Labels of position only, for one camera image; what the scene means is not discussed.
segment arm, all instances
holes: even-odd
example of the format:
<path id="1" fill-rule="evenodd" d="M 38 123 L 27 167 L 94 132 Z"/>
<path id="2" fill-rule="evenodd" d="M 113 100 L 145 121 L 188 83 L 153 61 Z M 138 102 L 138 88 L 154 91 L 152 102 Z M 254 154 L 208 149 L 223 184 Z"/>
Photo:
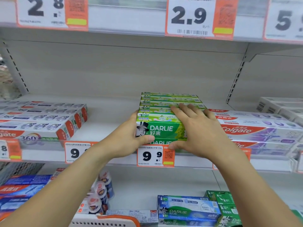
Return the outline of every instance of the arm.
<path id="1" fill-rule="evenodd" d="M 137 113 L 109 136 L 89 148 L 55 180 L 1 222 L 0 227 L 66 227 L 100 170 L 112 158 L 132 154 L 151 135 L 135 138 Z"/>
<path id="2" fill-rule="evenodd" d="M 180 109 L 172 107 L 185 126 L 187 141 L 172 142 L 169 148 L 187 150 L 218 167 L 244 227 L 303 226 L 260 177 L 242 150 L 229 140 L 212 112 L 205 110 L 203 113 L 184 104 L 180 104 Z"/>

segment qr code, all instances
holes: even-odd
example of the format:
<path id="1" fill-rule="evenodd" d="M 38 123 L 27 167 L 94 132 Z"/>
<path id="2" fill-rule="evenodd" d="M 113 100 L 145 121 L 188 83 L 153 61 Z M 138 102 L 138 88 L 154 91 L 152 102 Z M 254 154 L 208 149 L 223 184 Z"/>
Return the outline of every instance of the qr code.
<path id="1" fill-rule="evenodd" d="M 164 158 L 165 159 L 172 159 L 173 158 L 173 152 L 171 150 L 164 152 Z"/>
<path id="2" fill-rule="evenodd" d="M 73 12 L 84 12 L 84 0 L 69 0 L 69 10 Z"/>
<path id="3" fill-rule="evenodd" d="M 219 24 L 232 26 L 236 19 L 236 10 L 230 6 L 224 6 L 220 9 Z"/>

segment person's left hand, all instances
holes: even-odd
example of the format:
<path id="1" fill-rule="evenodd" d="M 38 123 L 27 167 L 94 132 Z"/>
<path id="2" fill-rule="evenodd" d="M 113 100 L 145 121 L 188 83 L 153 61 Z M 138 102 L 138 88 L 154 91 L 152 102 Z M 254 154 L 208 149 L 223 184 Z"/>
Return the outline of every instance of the person's left hand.
<path id="1" fill-rule="evenodd" d="M 110 159 L 128 156 L 135 152 L 139 146 L 154 141 L 153 135 L 135 137 L 137 114 L 138 111 L 135 111 L 127 121 L 96 144 L 104 149 Z"/>

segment forearm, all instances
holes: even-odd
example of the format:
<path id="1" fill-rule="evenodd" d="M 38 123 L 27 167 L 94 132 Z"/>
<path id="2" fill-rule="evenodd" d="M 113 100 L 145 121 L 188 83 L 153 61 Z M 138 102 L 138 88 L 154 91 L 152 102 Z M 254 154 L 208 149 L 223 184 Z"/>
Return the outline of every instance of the forearm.
<path id="1" fill-rule="evenodd" d="M 302 226 L 244 154 L 226 156 L 215 164 L 233 196 L 243 226 Z"/>
<path id="2" fill-rule="evenodd" d="M 0 226 L 68 226 L 98 173 L 110 160 L 105 151 L 99 144 L 89 148 Z"/>

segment finger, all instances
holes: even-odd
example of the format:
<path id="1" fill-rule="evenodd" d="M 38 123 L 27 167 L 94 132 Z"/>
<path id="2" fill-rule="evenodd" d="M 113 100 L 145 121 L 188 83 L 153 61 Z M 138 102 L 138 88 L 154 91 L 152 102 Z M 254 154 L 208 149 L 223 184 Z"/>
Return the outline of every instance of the finger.
<path id="1" fill-rule="evenodd" d="M 178 119 L 180 119 L 181 122 L 185 122 L 185 120 L 188 119 L 188 116 L 179 108 L 171 106 L 171 110 L 178 117 Z"/>
<path id="2" fill-rule="evenodd" d="M 141 146 L 144 144 L 151 143 L 154 141 L 154 136 L 153 135 L 142 135 L 140 137 L 135 138 L 135 141 L 137 143 L 137 146 Z"/>
<path id="3" fill-rule="evenodd" d="M 188 107 L 189 107 L 191 110 L 193 110 L 197 115 L 205 116 L 204 113 L 203 113 L 203 111 L 202 111 L 201 109 L 199 109 L 199 108 L 196 108 L 194 105 L 190 104 L 190 105 L 188 105 Z"/>
<path id="4" fill-rule="evenodd" d="M 216 116 L 214 115 L 214 113 L 211 112 L 210 110 L 205 109 L 205 110 L 204 110 L 204 114 L 205 114 L 209 119 L 214 120 L 214 121 L 218 121 L 217 118 L 216 118 Z"/>
<path id="5" fill-rule="evenodd" d="M 129 120 L 135 121 L 137 120 L 138 110 L 136 110 L 133 114 L 131 114 Z"/>
<path id="6" fill-rule="evenodd" d="M 169 144 L 169 149 L 172 150 L 178 150 L 178 149 L 184 149 L 186 150 L 186 141 L 173 141 L 171 144 Z"/>
<path id="7" fill-rule="evenodd" d="M 186 105 L 184 105 L 183 103 L 180 103 L 179 107 L 188 117 L 190 117 L 190 118 L 197 117 L 197 114 L 193 110 L 188 108 Z"/>

